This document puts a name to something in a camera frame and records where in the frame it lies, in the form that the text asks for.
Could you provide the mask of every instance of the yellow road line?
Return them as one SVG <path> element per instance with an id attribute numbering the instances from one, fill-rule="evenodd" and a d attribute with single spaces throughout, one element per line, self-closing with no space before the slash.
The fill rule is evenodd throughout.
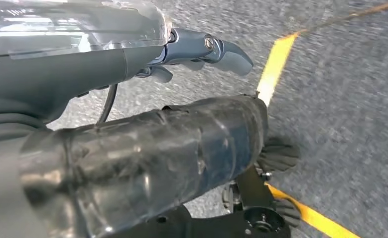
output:
<path id="1" fill-rule="evenodd" d="M 363 15 L 379 12 L 382 10 L 386 10 L 386 9 L 388 9 L 388 3 L 381 4 L 367 10 L 355 12 L 346 17 L 335 18 L 325 23 L 319 24 L 315 27 L 312 27 L 309 29 L 302 29 L 294 34 L 291 34 L 276 40 L 274 42 L 273 47 L 271 48 L 267 63 L 264 67 L 264 70 L 262 72 L 261 79 L 257 88 L 257 91 L 259 92 L 259 98 L 263 100 L 267 106 L 270 104 L 270 100 L 273 96 L 276 85 L 279 82 L 280 75 L 282 74 L 283 68 L 289 57 L 292 46 L 296 38 L 301 33 L 309 32 L 323 26 L 328 26 L 340 21 L 349 20 L 354 17 L 363 16 Z M 291 196 L 285 194 L 280 190 L 277 190 L 273 186 L 269 184 L 267 185 L 270 188 L 271 193 L 275 197 L 285 198 L 292 201 L 301 211 L 303 221 L 313 226 L 317 230 L 321 231 L 322 233 L 326 234 L 327 236 L 331 238 L 359 238 L 359 236 L 353 234 L 348 229 L 342 227 L 336 222 L 330 220 L 329 218 L 324 217 L 323 215 L 313 210 L 312 208 L 296 201 Z"/>
<path id="2" fill-rule="evenodd" d="M 288 199 L 289 201 L 293 202 L 301 211 L 302 220 L 313 226 L 320 232 L 326 234 L 327 236 L 331 238 L 359 238 L 359 236 L 353 234 L 348 229 L 321 215 L 312 208 L 296 201 L 294 198 L 287 195 L 286 193 L 277 190 L 270 184 L 266 185 L 268 186 L 274 197 Z"/>
<path id="3" fill-rule="evenodd" d="M 279 38 L 274 42 L 273 48 L 271 48 L 257 88 L 259 98 L 263 100 L 267 106 L 270 104 L 270 100 L 273 97 L 274 90 L 279 82 L 279 77 L 282 74 L 282 70 L 296 37 L 298 37 L 298 34 Z"/>

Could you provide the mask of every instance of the clear plastic wrap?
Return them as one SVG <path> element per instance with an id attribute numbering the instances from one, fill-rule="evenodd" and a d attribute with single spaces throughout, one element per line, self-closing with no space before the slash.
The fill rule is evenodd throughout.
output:
<path id="1" fill-rule="evenodd" d="M 161 46 L 171 28 L 143 0 L 0 0 L 0 57 Z"/>

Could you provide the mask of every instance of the gray plastic body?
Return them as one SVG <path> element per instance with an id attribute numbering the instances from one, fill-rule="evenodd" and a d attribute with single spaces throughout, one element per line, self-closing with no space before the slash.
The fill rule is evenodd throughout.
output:
<path id="1" fill-rule="evenodd" d="M 162 47 L 95 51 L 33 59 L 0 58 L 0 114 L 49 123 L 73 97 L 132 78 Z"/>

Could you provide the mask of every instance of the gray asphalt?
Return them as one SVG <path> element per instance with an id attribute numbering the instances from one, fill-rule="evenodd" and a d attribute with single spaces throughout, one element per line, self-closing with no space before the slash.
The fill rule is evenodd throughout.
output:
<path id="1" fill-rule="evenodd" d="M 177 26 L 239 44 L 255 62 L 247 77 L 174 67 L 171 83 L 134 79 L 119 87 L 110 119 L 166 104 L 252 93 L 272 42 L 382 0 L 155 0 Z M 51 128 L 94 123 L 106 91 L 74 99 Z M 270 134 L 301 148 L 272 185 L 363 238 L 388 238 L 388 11 L 300 37 L 269 107 Z M 224 214 L 220 189 L 187 204 L 195 217 Z M 302 224 L 295 238 L 324 237 Z"/>

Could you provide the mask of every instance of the screw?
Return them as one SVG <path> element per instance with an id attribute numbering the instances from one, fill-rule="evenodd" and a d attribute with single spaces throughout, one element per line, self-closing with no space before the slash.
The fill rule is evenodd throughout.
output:
<path id="1" fill-rule="evenodd" d="M 214 40 L 213 40 L 213 37 L 211 36 L 206 36 L 204 38 L 204 45 L 206 46 L 206 48 L 211 51 L 213 48 L 214 48 Z"/>
<path id="2" fill-rule="evenodd" d="M 262 177 L 265 181 L 270 181 L 272 175 L 273 175 L 273 174 L 272 174 L 271 172 L 265 172 L 265 173 L 262 173 L 262 174 L 261 174 L 261 177 Z"/>

